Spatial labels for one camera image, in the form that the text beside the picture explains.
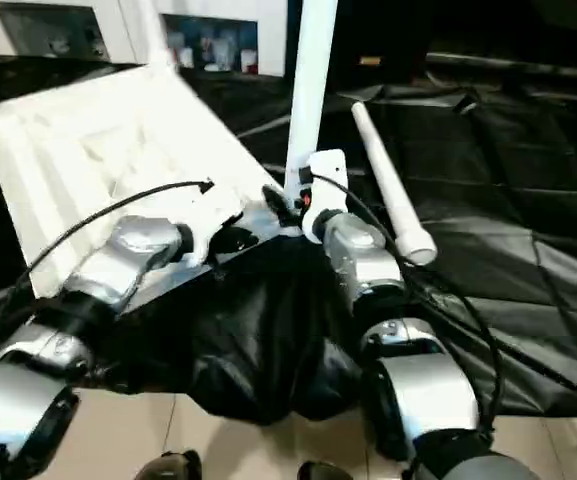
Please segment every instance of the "cabinet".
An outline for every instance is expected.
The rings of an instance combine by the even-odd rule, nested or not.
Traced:
[[[138,1],[119,0],[137,61],[144,62]],[[288,0],[151,1],[182,66],[284,75]]]
[[[0,55],[146,62],[141,0],[0,0]],[[150,0],[185,67],[283,76],[289,0]]]
[[[0,0],[0,55],[136,60],[118,0]]]

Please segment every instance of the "black tarp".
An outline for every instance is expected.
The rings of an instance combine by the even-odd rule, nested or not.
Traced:
[[[100,68],[0,59],[0,96]],[[262,77],[184,75],[280,178],[290,87]],[[439,247],[434,268],[461,287],[500,341],[503,413],[577,416],[577,105],[481,94],[463,113],[403,105],[389,91],[373,89],[369,109]],[[351,189],[386,220],[351,103],[328,96],[320,148],[346,152]],[[0,287],[21,264],[5,217],[0,193]],[[360,327],[342,305],[321,250],[277,238],[218,277],[205,275],[122,318],[102,352],[101,386],[187,392],[211,413],[256,423],[291,410],[335,415],[358,397]],[[460,320],[438,329],[485,397],[493,378],[488,348],[457,301],[446,297],[444,305]]]

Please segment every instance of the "white plastic pipe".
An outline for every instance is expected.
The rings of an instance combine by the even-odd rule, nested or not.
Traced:
[[[399,253],[416,265],[429,264],[437,256],[437,246],[421,226],[366,106],[361,102],[355,103],[352,106],[352,115],[397,235],[395,242]]]
[[[299,198],[299,169],[317,150],[337,0],[304,0],[288,137],[284,192]]]
[[[150,65],[174,66],[175,61],[168,49],[161,18],[152,0],[137,0],[137,11],[142,20],[147,59]]]

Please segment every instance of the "white pipe end cap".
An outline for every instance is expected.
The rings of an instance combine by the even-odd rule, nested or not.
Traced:
[[[437,246],[430,234],[423,228],[409,230],[398,235],[395,244],[401,256],[415,265],[428,265],[437,258]]]

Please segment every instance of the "shoe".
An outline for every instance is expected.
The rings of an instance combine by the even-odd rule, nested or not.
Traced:
[[[194,450],[167,452],[146,464],[135,480],[201,480],[201,459]]]
[[[299,469],[297,480],[353,480],[353,478],[329,463],[306,462]]]

